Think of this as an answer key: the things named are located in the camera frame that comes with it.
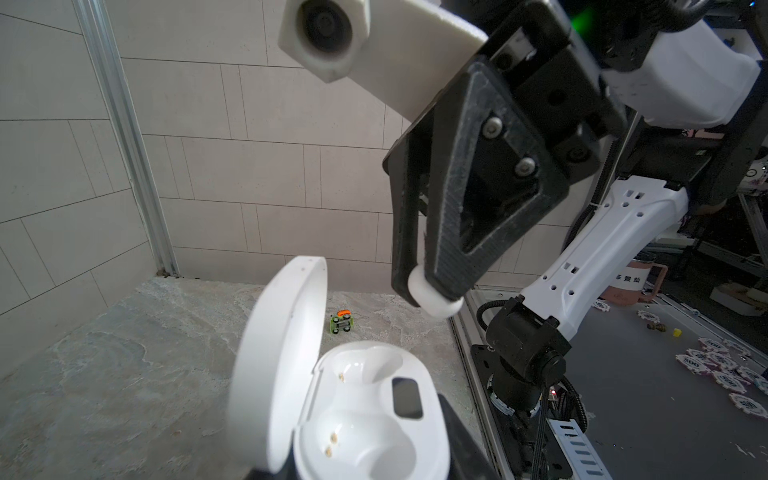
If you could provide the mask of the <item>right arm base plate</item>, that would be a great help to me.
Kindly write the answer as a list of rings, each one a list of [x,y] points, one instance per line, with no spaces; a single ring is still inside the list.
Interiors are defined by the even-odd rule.
[[[494,461],[516,479],[529,479],[538,427],[538,407],[535,407],[533,416],[528,413],[523,416],[507,414],[499,410],[492,402],[490,389],[498,355],[484,345],[472,345],[470,354],[481,382],[480,392],[489,404],[490,431],[494,432],[491,438],[498,439]],[[572,478],[573,470],[550,427],[546,428],[544,434],[542,453],[544,459],[541,472],[545,479]]]

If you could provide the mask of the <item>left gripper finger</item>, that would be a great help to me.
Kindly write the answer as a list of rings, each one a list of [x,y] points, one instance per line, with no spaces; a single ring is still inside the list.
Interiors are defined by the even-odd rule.
[[[450,469],[448,480],[492,480],[498,473],[486,458],[483,450],[472,438],[469,430],[461,422],[447,398],[439,394],[443,418],[446,425]]]

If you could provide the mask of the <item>aluminium frame rail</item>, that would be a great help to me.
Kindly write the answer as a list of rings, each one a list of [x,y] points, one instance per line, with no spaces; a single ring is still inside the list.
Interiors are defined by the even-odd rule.
[[[494,461],[494,450],[497,448],[497,438],[492,439],[491,436],[494,432],[490,431],[490,410],[488,402],[482,397],[480,392],[481,382],[475,372],[475,368],[472,363],[470,347],[472,345],[484,345],[489,348],[491,352],[494,349],[488,344],[485,336],[485,330],[480,326],[477,321],[477,310],[480,306],[488,303],[499,301],[505,304],[509,299],[516,297],[517,294],[513,291],[504,290],[487,290],[475,288],[471,290],[464,297],[464,306],[461,308],[458,314],[449,319],[449,324],[452,328],[454,337],[456,339],[459,354],[464,366],[465,373],[468,378],[469,388],[471,391],[474,406],[477,410],[477,415],[480,422],[480,431],[482,435],[482,446],[485,452],[488,454],[489,461],[492,463],[495,470],[499,473],[503,479],[516,479],[509,471],[504,472],[504,467],[497,466]],[[491,389],[492,402],[496,406],[497,398],[493,395]],[[537,395],[535,402],[530,409],[527,410],[505,410],[502,411],[507,414],[516,414],[523,416],[528,413],[533,416],[535,407],[538,407],[538,413],[540,409],[541,397]]]

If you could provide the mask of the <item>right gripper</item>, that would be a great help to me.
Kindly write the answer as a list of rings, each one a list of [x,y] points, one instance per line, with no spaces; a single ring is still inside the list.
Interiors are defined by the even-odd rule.
[[[425,276],[455,300],[598,170],[627,118],[558,2],[443,7],[487,34],[479,52],[502,75],[475,57],[433,109]]]

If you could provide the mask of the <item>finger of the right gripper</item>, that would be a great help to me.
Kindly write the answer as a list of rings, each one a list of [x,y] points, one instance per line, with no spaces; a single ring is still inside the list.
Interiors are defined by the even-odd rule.
[[[398,139],[383,161],[392,200],[391,286],[410,305],[420,304],[410,293],[408,279],[416,268],[418,216],[422,178],[429,174],[433,113],[426,113]]]

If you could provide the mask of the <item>white earbud case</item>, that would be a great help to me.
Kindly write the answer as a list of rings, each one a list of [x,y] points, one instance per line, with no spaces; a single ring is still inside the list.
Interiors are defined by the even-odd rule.
[[[226,438],[233,459],[301,479],[444,479],[449,437],[425,365],[378,341],[320,349],[324,258],[297,256],[265,286],[239,342]]]

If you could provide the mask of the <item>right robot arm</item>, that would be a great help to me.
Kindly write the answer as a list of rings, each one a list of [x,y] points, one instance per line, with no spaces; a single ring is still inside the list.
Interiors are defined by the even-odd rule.
[[[593,301],[664,229],[723,202],[767,131],[767,65],[726,46],[708,1],[512,1],[387,154],[392,286],[450,316],[490,266],[595,172],[597,146],[650,125],[607,202],[486,331],[494,392],[528,409],[559,382]]]

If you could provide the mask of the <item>pink mug with label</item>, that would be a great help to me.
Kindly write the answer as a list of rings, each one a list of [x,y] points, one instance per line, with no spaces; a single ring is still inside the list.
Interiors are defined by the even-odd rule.
[[[644,292],[646,281],[653,270],[658,275],[649,293]],[[611,305],[631,306],[637,303],[650,303],[658,295],[668,273],[668,267],[655,262],[631,261],[600,295],[602,300]]]

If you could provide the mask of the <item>white earbud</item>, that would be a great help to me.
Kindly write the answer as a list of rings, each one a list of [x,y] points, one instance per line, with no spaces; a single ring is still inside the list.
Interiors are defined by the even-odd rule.
[[[408,292],[430,317],[447,319],[456,315],[464,305],[464,299],[449,300],[427,280],[422,264],[417,264],[407,280]]]

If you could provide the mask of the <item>green orange toy car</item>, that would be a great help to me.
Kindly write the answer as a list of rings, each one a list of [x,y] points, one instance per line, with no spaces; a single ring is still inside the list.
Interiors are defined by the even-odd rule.
[[[330,317],[329,331],[333,335],[350,332],[354,327],[354,317],[350,310],[339,310]]]

